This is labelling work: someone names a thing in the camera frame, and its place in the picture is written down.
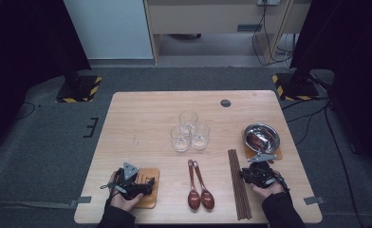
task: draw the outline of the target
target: spoon handle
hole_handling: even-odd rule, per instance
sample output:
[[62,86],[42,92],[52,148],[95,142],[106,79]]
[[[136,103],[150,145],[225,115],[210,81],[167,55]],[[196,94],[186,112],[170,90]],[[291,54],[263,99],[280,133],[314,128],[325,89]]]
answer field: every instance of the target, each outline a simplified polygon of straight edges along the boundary
[[189,165],[189,174],[190,174],[190,182],[191,182],[191,185],[192,185],[192,189],[195,189],[195,180],[194,180],[194,177],[193,177],[193,161],[188,160],[188,165]]
[[195,167],[195,173],[197,174],[198,180],[201,183],[201,187],[205,189],[206,186],[204,186],[203,178],[201,178],[200,168],[198,168],[197,161],[193,161],[193,166]]

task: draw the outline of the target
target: yellow and black tape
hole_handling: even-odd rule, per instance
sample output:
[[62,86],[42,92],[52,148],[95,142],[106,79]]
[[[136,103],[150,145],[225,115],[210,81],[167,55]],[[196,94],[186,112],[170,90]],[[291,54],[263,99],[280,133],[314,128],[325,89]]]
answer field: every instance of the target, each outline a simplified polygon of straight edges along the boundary
[[90,102],[94,98],[95,94],[97,93],[98,87],[100,86],[102,77],[96,77],[95,83],[92,86],[91,90],[89,91],[89,95],[82,98],[72,98],[66,97],[62,99],[56,99],[58,103],[77,103],[77,102]]
[[278,96],[280,97],[281,101],[307,101],[319,98],[318,96],[287,96],[284,93],[284,89],[281,86],[277,75],[272,75],[272,81],[275,84],[275,88],[277,89]]

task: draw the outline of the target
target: wooden coaster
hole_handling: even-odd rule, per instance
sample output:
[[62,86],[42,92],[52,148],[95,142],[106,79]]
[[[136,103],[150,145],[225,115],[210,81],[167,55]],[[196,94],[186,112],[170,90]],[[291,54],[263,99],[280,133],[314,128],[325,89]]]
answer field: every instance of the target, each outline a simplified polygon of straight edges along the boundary
[[150,179],[155,178],[153,192],[150,196],[145,196],[141,201],[136,204],[135,208],[154,208],[157,202],[158,183],[159,183],[159,170],[157,168],[141,168],[137,183],[146,183]]
[[[245,146],[245,155],[246,155],[246,158],[247,159],[250,159],[254,156],[257,155],[257,152],[255,152],[254,150],[250,149],[246,144],[245,144],[245,130],[242,131],[242,142],[243,142],[243,145]],[[281,148],[278,147],[278,149],[276,149],[274,152],[272,152],[271,154],[274,154],[277,156],[277,159],[276,160],[282,160],[283,159],[283,154],[281,153]]]

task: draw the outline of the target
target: sleeve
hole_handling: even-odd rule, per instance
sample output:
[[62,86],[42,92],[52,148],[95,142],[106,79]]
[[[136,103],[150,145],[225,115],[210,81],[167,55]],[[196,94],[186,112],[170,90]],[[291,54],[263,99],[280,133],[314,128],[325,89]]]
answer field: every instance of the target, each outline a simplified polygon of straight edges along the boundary
[[285,192],[267,197],[263,201],[262,208],[271,228],[306,227]]
[[135,219],[132,214],[118,207],[105,205],[103,216],[97,228],[133,228]]

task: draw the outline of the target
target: wooden cutting board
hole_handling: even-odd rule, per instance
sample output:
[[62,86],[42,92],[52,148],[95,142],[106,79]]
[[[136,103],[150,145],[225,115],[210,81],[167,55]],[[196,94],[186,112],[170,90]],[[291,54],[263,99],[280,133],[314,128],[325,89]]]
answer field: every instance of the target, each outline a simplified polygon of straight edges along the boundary
[[150,196],[144,196],[141,201],[136,204],[135,208],[154,208],[157,203],[159,170],[157,168],[141,168],[136,183],[146,183],[150,179],[155,178],[153,192]]

